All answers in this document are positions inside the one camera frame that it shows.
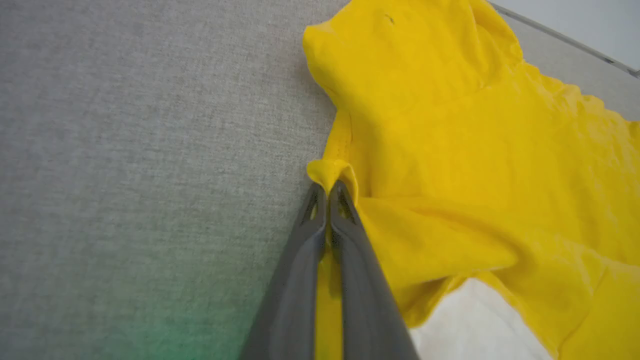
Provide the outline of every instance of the yellow t-shirt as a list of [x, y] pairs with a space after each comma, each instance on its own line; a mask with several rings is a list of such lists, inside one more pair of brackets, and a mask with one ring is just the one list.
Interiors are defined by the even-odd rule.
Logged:
[[[409, 326], [476, 277], [554, 358], [640, 357], [637, 123], [524, 62], [483, 0], [353, 0], [303, 45], [337, 107], [309, 176], [350, 186]], [[318, 359], [341, 357], [336, 269]]]

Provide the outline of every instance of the fabric fold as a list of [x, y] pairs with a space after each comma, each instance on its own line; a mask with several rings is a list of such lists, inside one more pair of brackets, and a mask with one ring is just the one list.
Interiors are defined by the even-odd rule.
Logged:
[[[483, 0], [353, 0], [303, 46], [337, 107], [308, 174], [355, 194], [409, 326], [476, 277], [554, 358], [640, 357], [637, 124], [526, 63]], [[341, 357], [331, 261], [318, 359]]]

